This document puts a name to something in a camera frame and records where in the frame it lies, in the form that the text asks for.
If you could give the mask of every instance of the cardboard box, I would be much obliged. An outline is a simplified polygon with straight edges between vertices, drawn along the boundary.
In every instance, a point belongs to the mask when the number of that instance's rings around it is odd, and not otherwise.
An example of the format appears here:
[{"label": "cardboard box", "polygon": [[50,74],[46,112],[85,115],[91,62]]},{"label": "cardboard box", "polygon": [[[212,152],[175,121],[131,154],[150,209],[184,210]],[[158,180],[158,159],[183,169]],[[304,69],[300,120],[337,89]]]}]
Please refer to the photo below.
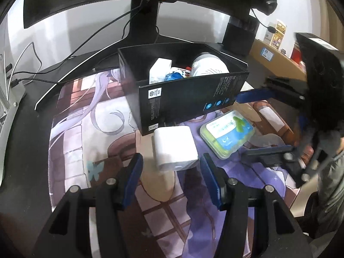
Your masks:
[{"label": "cardboard box", "polygon": [[[149,70],[158,58],[185,68],[203,52],[219,57],[229,73],[149,84]],[[118,54],[123,91],[142,135],[232,105],[249,74],[247,64],[206,44],[140,45],[120,48]]]},{"label": "cardboard box", "polygon": [[253,42],[250,55],[278,77],[307,81],[307,75],[291,59],[260,40]]}]

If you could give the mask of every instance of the blue butterfly illustration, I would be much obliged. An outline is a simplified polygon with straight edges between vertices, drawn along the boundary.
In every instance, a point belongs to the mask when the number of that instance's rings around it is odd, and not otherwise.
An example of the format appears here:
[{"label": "blue butterfly illustration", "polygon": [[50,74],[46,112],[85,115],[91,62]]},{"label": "blue butterfly illustration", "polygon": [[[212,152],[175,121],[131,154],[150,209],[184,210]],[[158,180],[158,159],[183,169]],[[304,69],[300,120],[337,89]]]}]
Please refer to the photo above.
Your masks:
[{"label": "blue butterfly illustration", "polygon": [[100,162],[99,164],[95,165],[93,162],[88,161],[87,162],[87,170],[88,170],[88,179],[91,181],[93,178],[95,181],[99,180],[99,174],[104,169],[104,161]]}]

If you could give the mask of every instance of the black desk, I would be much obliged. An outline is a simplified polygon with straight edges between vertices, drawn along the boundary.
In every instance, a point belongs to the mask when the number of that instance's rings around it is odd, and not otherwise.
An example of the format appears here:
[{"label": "black desk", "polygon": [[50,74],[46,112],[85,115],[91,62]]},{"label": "black desk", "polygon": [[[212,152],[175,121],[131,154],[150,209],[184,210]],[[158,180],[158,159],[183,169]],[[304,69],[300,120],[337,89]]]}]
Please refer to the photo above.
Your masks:
[{"label": "black desk", "polygon": [[[219,44],[212,46],[221,49]],[[42,78],[57,80],[60,75],[65,75],[92,53],[76,56],[64,63],[58,71]],[[242,60],[249,64],[250,75],[247,82],[254,88],[260,87],[264,79],[272,75],[251,56]],[[105,60],[96,68],[100,70],[114,66],[118,66],[117,56]],[[94,73],[92,69],[78,74],[72,73],[66,77],[66,80]],[[48,147],[58,90],[42,108],[34,111],[36,102],[50,86],[36,81],[26,86],[26,96],[19,104],[8,139],[5,177],[0,187],[0,223],[14,245],[25,256],[30,255],[43,225],[51,214],[48,192]],[[276,101],[270,103],[290,126],[293,125],[295,111],[291,107]]]}]

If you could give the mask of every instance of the white sticker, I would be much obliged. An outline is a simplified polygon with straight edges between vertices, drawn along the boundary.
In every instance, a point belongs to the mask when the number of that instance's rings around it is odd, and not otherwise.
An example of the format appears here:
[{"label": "white sticker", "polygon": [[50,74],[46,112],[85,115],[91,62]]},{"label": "white sticker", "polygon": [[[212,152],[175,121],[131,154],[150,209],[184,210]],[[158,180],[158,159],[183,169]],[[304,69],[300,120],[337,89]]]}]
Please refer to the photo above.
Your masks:
[{"label": "white sticker", "polygon": [[158,127],[159,127],[159,123],[153,124],[153,125],[151,125],[151,126],[148,127],[148,131],[152,131],[152,130],[158,128]]},{"label": "white sticker", "polygon": [[325,42],[325,41],[322,40],[322,39],[319,39],[319,38],[309,38],[309,39],[312,40],[312,41],[314,41],[314,42],[316,42],[316,43],[318,43],[318,44],[320,44],[320,45],[322,45],[323,47],[325,47],[325,48],[327,48],[327,49],[332,50],[332,51],[337,51],[337,50],[338,50],[338,49],[335,48],[333,45],[331,45],[331,44]]},{"label": "white sticker", "polygon": [[155,98],[161,96],[161,87],[148,90],[148,99]]},{"label": "white sticker", "polygon": [[264,58],[268,59],[269,61],[271,61],[271,59],[273,57],[273,53],[271,51],[268,51],[266,48],[263,48],[260,55],[263,56]]},{"label": "white sticker", "polygon": [[267,121],[271,124],[271,126],[278,132],[284,127],[283,121],[278,117],[277,114],[270,108],[265,107],[259,111]]},{"label": "white sticker", "polygon": [[235,120],[233,119],[234,116],[243,119],[243,116],[237,111],[231,111],[227,114],[224,114],[220,118],[215,119],[213,122],[208,123],[206,128],[214,136],[214,138],[222,137],[236,127]]}]

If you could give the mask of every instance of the black speaker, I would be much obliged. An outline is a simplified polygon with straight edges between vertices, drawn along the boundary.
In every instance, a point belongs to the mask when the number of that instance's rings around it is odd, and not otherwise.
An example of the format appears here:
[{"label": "black speaker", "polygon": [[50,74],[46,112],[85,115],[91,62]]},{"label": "black speaker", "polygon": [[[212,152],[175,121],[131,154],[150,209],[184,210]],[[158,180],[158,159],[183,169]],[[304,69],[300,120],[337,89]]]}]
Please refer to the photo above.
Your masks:
[{"label": "black speaker", "polygon": [[258,27],[259,21],[253,16],[249,16],[247,21],[231,16],[223,37],[223,48],[234,54],[247,56],[252,48]]}]

